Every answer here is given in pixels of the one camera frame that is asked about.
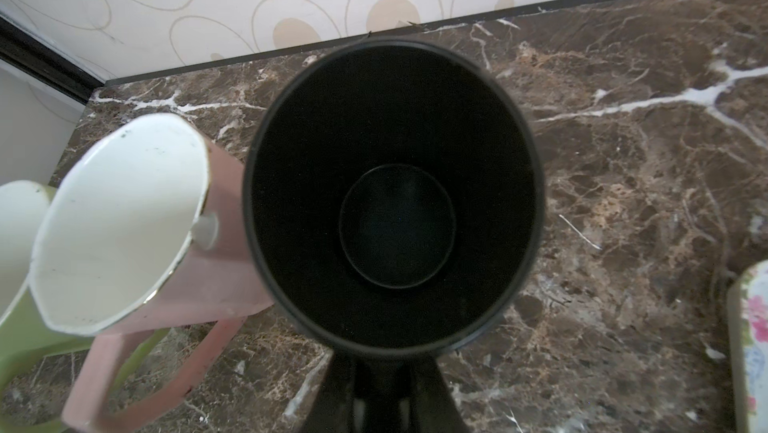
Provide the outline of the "black metal cup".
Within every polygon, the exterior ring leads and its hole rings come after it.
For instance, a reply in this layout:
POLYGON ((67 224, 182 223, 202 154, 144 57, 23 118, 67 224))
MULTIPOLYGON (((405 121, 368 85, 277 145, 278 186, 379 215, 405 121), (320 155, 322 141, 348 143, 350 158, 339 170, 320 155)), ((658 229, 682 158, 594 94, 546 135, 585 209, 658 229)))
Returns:
POLYGON ((434 44, 334 51, 279 94, 243 184, 252 256, 304 333, 354 355, 440 355, 527 280, 545 177, 490 74, 434 44))

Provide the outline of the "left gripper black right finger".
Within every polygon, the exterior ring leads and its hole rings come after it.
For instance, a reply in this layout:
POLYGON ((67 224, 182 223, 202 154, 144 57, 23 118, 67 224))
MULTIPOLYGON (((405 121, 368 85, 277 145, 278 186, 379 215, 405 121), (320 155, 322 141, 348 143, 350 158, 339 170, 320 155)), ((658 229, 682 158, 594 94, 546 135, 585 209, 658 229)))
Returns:
POLYGON ((410 432, 469 432, 434 358, 412 361, 410 373, 410 432))

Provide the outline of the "pink ceramic mug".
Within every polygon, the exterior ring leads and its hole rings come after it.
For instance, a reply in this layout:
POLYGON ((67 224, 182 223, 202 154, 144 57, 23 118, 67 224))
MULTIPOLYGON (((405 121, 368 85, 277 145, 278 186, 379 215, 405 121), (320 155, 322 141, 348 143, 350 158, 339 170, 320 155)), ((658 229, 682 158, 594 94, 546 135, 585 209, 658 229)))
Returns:
POLYGON ((62 411, 80 432, 133 432, 181 404, 271 304, 250 256, 244 167, 171 113, 106 136, 61 182, 37 233, 29 285, 52 330, 92 339, 62 411), (128 357, 156 331, 210 331, 166 386, 107 409, 128 357))

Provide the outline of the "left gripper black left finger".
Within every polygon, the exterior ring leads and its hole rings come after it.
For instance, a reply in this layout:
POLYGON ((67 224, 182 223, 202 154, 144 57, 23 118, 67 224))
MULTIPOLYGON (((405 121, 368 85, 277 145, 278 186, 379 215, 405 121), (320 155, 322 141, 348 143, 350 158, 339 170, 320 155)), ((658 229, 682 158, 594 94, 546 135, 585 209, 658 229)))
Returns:
POLYGON ((334 353, 312 407, 299 429, 301 433, 358 432, 356 402, 358 401, 357 358, 334 353))

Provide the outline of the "light green ceramic mug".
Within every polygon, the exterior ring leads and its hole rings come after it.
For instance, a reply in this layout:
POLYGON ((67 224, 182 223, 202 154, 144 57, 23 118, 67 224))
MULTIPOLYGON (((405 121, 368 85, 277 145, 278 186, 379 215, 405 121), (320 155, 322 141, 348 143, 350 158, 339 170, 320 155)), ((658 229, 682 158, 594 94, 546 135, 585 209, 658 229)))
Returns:
POLYGON ((29 180, 1 186, 1 389, 41 359, 88 350, 93 340, 50 330, 29 291, 31 250, 56 189, 29 180))

